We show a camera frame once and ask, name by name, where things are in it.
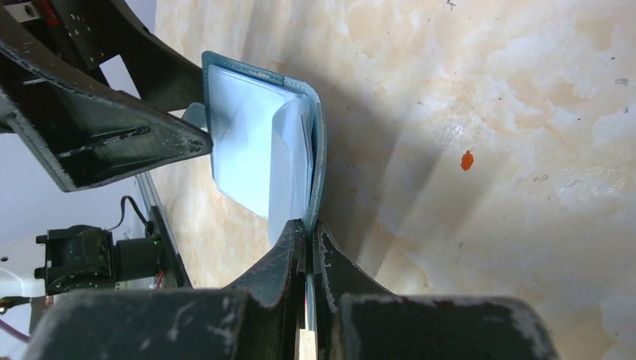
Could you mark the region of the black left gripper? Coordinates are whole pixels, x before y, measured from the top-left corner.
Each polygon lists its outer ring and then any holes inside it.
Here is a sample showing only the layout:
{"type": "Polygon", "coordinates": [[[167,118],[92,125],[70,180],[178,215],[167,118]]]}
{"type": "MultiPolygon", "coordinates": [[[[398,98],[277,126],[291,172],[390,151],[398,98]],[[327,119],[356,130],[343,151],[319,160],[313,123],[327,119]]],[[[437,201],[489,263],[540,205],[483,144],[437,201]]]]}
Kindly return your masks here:
{"type": "Polygon", "coordinates": [[[203,102],[201,67],[152,34],[125,1],[2,6],[1,132],[14,132],[63,191],[212,150],[202,130],[165,113],[203,102]],[[117,55],[148,105],[104,85],[98,67],[117,55]]]}

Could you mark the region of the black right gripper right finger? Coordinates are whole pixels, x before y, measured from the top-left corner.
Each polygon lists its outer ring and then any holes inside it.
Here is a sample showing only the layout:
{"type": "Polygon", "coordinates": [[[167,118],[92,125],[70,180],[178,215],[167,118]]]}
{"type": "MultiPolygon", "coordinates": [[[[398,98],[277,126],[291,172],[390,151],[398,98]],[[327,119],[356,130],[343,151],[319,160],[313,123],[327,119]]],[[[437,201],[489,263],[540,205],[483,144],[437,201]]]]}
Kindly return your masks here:
{"type": "Polygon", "coordinates": [[[313,235],[319,359],[557,359],[542,319],[499,296],[398,295],[313,235]]]}

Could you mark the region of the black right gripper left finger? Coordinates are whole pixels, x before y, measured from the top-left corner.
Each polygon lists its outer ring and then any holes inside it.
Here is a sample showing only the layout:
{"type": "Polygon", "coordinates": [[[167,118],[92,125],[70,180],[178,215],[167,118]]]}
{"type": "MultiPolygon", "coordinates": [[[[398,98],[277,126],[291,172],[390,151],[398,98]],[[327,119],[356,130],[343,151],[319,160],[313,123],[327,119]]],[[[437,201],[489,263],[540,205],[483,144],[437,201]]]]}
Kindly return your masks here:
{"type": "Polygon", "coordinates": [[[297,359],[301,220],[220,289],[80,290],[47,311],[26,359],[297,359]]]}

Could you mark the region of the teal card holder wallet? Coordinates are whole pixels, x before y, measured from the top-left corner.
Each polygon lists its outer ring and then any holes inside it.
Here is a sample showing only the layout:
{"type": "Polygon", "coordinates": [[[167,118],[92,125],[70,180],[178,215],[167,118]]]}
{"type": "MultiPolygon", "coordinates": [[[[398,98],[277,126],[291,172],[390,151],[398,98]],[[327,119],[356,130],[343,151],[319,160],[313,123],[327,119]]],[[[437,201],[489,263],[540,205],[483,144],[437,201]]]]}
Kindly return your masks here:
{"type": "Polygon", "coordinates": [[[284,224],[315,229],[326,175],[326,121],[306,82],[212,51],[202,54],[203,103],[184,120],[206,130],[217,189],[267,220],[274,244],[284,224]]]}

